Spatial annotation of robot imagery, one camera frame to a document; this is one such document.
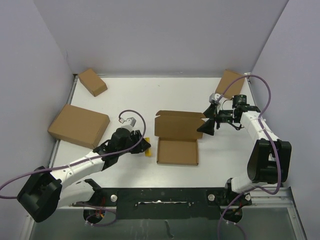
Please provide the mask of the yellow wooden block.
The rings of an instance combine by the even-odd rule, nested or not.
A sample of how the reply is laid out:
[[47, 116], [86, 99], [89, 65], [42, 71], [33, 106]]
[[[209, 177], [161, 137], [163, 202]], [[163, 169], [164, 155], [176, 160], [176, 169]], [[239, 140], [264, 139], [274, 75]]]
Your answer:
[[[149, 144], [151, 144], [149, 137], [146, 137], [146, 138], [144, 138], [144, 139], [145, 139]], [[144, 152], [144, 154], [145, 154], [146, 157], [152, 157], [152, 149], [151, 149], [151, 147], [149, 147], [149, 148]]]

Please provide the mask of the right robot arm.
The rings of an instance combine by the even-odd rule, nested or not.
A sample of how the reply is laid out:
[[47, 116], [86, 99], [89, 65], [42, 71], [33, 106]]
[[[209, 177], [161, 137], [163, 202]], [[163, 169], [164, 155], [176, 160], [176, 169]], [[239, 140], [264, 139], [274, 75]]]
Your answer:
[[232, 97], [231, 109], [224, 110], [218, 101], [220, 94], [209, 97], [210, 105], [204, 111], [207, 121], [197, 132], [214, 135], [221, 124], [229, 124], [236, 130], [245, 129], [253, 141], [246, 172], [230, 178], [222, 192], [223, 200], [232, 205], [241, 197], [240, 193], [251, 189], [262, 189], [264, 185], [280, 186], [288, 178], [292, 145], [282, 141], [267, 126], [260, 109], [247, 103], [247, 96], [238, 94]]

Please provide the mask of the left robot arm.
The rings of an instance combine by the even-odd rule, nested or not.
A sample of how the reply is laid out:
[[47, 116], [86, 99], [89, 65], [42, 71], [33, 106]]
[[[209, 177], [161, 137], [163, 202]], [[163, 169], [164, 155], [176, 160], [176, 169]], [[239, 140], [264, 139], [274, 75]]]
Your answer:
[[80, 201], [80, 196], [95, 206], [102, 193], [95, 188], [83, 191], [81, 179], [110, 168], [124, 154], [140, 154], [150, 148], [142, 132], [120, 127], [110, 139], [70, 164], [38, 167], [18, 193], [17, 201], [37, 223], [48, 219], [56, 209]]

